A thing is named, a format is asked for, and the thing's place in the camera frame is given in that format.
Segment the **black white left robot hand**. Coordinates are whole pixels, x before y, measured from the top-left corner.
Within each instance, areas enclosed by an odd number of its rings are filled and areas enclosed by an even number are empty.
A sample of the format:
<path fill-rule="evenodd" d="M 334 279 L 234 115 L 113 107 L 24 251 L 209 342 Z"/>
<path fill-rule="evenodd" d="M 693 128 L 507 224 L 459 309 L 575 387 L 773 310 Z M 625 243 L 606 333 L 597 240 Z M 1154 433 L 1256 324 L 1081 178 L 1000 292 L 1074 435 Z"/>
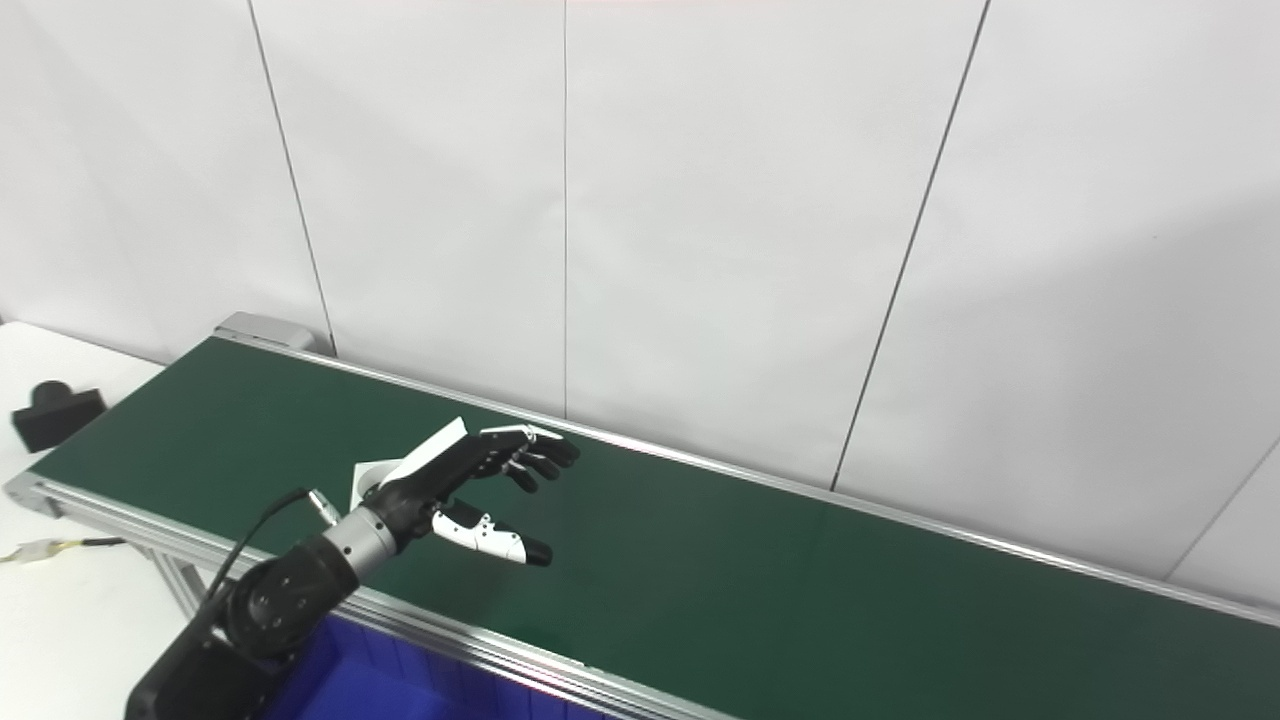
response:
<path fill-rule="evenodd" d="M 490 477 L 509 478 L 532 495 L 540 480 L 558 479 L 579 457 L 579 447 L 553 430 L 518 424 L 472 433 L 457 418 L 406 456 L 361 505 L 388 534 L 394 553 L 438 536 L 474 552 L 547 568 L 553 559 L 547 543 L 452 496 Z"/>

